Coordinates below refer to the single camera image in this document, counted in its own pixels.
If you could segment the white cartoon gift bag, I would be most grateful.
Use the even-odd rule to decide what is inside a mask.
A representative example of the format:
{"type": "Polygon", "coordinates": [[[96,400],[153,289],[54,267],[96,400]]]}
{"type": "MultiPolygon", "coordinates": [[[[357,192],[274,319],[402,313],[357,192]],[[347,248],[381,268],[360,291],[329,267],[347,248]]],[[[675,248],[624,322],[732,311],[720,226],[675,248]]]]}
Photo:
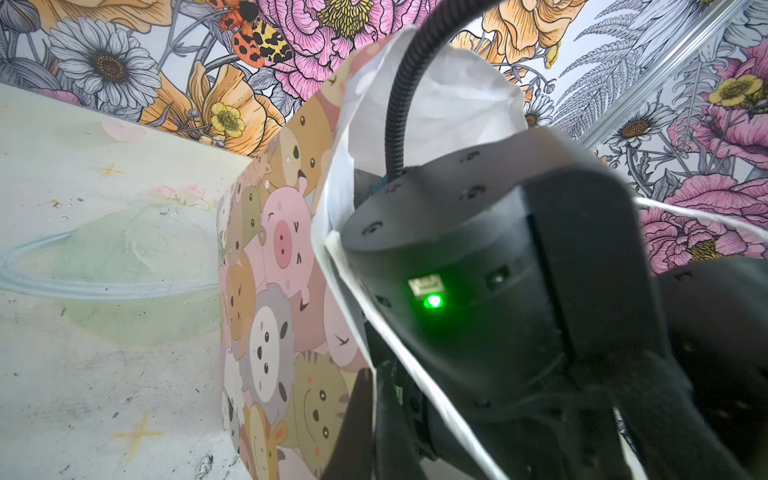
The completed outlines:
{"type": "MultiPolygon", "coordinates": [[[[373,375],[374,434],[375,332],[338,271],[338,240],[387,183],[389,98],[416,33],[408,28],[347,59],[220,202],[225,415],[255,479],[321,479],[359,374],[373,375]]],[[[522,104],[482,58],[441,48],[411,103],[405,166],[531,129],[571,140],[527,126],[522,104]]],[[[642,200],[586,150],[638,198],[639,227],[660,249],[654,275],[721,256],[767,262],[765,179],[666,179],[642,200]]],[[[628,479],[647,478],[628,432],[620,437],[628,479]]]]}

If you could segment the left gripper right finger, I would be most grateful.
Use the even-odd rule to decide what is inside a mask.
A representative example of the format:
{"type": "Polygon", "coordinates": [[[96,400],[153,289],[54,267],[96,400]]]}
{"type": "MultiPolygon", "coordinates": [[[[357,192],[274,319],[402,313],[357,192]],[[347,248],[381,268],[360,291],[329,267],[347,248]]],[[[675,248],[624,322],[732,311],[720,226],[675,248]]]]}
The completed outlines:
{"type": "Polygon", "coordinates": [[[376,369],[374,478],[425,480],[419,456],[399,404],[392,365],[376,369]]]}

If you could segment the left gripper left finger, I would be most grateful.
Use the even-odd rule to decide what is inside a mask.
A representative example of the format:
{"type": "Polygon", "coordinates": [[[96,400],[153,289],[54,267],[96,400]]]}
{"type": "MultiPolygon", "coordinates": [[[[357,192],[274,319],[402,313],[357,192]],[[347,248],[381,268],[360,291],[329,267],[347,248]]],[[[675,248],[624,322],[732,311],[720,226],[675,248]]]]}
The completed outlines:
{"type": "Polygon", "coordinates": [[[370,480],[373,460],[374,379],[359,374],[322,480],[370,480]]]}

